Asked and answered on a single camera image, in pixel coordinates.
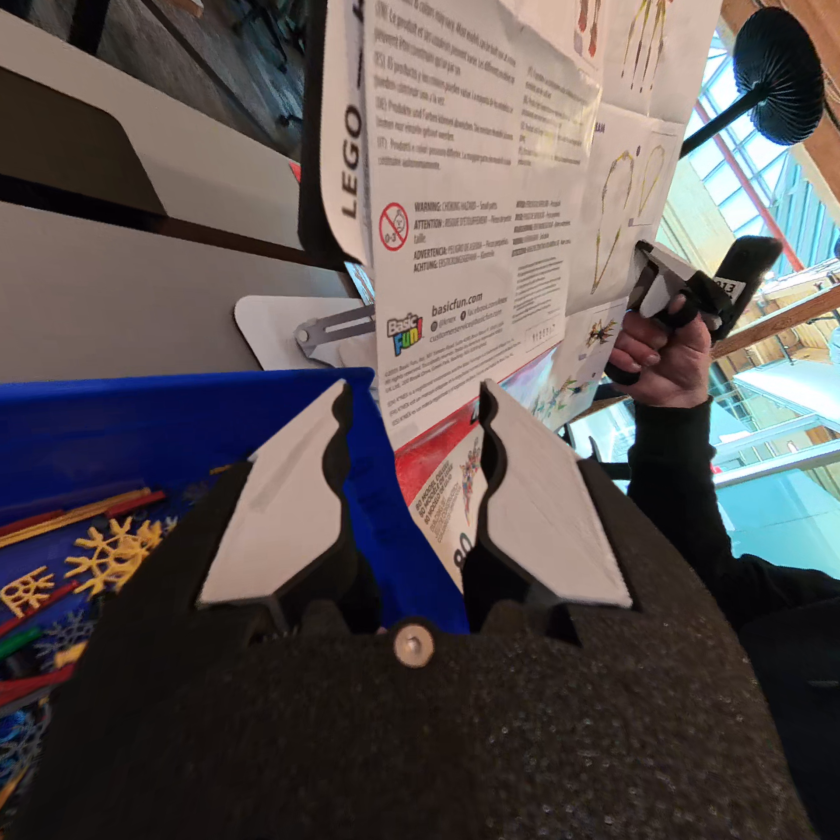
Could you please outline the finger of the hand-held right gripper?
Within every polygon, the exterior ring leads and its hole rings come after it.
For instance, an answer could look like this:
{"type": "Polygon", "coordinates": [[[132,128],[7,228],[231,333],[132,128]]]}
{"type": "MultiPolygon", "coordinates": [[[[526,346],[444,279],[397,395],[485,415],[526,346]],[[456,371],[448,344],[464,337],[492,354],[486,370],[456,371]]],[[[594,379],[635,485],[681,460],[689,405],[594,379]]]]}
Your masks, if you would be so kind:
{"type": "Polygon", "coordinates": [[[649,264],[656,266],[658,273],[673,273],[683,281],[689,281],[698,269],[658,242],[639,239],[635,244],[636,252],[649,264]]]}
{"type": "Polygon", "coordinates": [[[633,283],[626,309],[647,319],[666,310],[687,283],[669,271],[658,273],[656,266],[646,262],[633,262],[630,277],[633,283]]]}

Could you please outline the blue plastic bin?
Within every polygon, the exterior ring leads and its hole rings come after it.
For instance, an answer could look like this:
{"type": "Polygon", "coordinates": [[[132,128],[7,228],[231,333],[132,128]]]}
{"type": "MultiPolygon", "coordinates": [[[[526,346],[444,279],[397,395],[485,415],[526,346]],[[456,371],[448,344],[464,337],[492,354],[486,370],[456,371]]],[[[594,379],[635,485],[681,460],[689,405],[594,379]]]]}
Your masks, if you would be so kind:
{"type": "Polygon", "coordinates": [[[35,838],[477,838],[465,767],[455,637],[428,665],[399,662],[395,633],[417,618],[467,629],[460,595],[414,523],[392,448],[350,371],[200,374],[2,387],[2,513],[76,501],[122,481],[178,489],[234,466],[339,379],[353,391],[344,484],[361,563],[354,608],[314,603],[299,634],[270,619],[235,665],[206,682],[222,737],[156,812],[35,838]]]}

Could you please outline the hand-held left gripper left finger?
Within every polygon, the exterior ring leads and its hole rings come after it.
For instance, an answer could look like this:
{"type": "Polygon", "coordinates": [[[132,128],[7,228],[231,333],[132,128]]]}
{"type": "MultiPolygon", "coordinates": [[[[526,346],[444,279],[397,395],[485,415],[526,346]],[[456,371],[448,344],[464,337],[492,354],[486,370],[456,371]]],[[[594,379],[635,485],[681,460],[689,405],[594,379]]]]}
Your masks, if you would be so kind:
{"type": "Polygon", "coordinates": [[[361,562],[344,492],[353,417],[352,387],[339,379],[256,450],[199,608],[265,606],[282,630],[315,601],[354,608],[361,562]]]}

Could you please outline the paper instruction sheet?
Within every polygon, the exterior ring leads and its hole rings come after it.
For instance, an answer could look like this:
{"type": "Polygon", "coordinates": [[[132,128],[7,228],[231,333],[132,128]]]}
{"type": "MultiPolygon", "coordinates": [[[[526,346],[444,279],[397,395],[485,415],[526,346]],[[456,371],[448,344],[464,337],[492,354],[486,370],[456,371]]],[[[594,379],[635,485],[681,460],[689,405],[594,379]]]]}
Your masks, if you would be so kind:
{"type": "Polygon", "coordinates": [[[721,2],[374,2],[376,371],[409,511],[476,536],[480,383],[553,432],[592,404],[653,244],[721,2]]]}

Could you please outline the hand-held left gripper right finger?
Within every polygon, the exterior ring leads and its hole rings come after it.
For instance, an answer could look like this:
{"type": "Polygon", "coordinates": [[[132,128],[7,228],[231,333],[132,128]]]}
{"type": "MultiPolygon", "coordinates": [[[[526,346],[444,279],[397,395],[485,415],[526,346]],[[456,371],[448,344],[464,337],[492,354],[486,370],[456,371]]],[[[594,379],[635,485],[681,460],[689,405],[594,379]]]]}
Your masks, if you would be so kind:
{"type": "Polygon", "coordinates": [[[567,605],[632,608],[573,449],[492,380],[480,385],[478,420],[486,489],[463,562],[469,629],[502,602],[550,615],[567,605]]]}

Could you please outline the pile of colourful toy pieces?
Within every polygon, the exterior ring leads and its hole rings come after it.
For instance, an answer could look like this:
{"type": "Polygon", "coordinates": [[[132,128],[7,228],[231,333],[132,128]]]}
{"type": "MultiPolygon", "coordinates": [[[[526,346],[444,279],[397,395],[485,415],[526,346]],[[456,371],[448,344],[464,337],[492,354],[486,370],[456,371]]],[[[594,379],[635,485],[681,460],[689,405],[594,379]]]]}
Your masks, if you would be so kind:
{"type": "Polygon", "coordinates": [[[109,599],[72,677],[59,688],[35,777],[12,828],[51,836],[122,813],[164,810],[179,778],[212,753],[224,728],[207,680],[270,633],[260,606],[196,605],[252,470],[227,468],[164,534],[157,520],[91,528],[76,556],[84,584],[109,599]]]}

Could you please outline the person's right forearm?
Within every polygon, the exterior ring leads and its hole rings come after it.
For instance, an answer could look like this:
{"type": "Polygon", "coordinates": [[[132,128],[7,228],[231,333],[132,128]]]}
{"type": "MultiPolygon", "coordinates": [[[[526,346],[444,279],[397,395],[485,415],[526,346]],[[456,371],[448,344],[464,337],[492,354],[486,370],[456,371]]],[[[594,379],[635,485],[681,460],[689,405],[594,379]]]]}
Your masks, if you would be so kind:
{"type": "Polygon", "coordinates": [[[735,628],[792,605],[783,575],[737,559],[711,474],[710,401],[653,407],[636,402],[628,496],[674,546],[735,628]]]}

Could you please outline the white instruction sign board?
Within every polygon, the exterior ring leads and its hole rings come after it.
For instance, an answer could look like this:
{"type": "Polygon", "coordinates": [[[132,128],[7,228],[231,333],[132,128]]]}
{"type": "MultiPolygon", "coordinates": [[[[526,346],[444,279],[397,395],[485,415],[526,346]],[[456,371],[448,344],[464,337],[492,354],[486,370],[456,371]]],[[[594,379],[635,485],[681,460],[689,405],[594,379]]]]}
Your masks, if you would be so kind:
{"type": "Polygon", "coordinates": [[[298,236],[310,256],[372,269],[364,3],[308,2],[298,236]]]}

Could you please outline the black pleated floor lamp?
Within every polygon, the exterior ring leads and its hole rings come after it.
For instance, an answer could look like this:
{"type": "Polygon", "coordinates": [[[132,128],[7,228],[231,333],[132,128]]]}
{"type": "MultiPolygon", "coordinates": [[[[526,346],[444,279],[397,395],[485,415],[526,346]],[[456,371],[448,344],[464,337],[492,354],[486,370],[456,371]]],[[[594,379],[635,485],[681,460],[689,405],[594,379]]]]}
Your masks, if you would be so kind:
{"type": "Polygon", "coordinates": [[[790,147],[811,137],[825,102],[823,66],[799,21],[782,7],[757,10],[732,53],[738,99],[682,144],[683,159],[744,114],[766,139],[790,147]]]}

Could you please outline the person's right hand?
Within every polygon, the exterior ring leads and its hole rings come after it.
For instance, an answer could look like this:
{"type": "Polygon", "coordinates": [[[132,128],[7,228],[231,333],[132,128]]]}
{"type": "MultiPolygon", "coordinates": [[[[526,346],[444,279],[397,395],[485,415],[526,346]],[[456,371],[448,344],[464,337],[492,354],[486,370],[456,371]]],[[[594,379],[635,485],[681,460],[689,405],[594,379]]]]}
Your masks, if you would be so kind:
{"type": "Polygon", "coordinates": [[[628,311],[609,361],[617,370],[637,375],[633,384],[615,383],[637,403],[690,409],[708,399],[711,337],[700,315],[670,329],[628,311]]]}

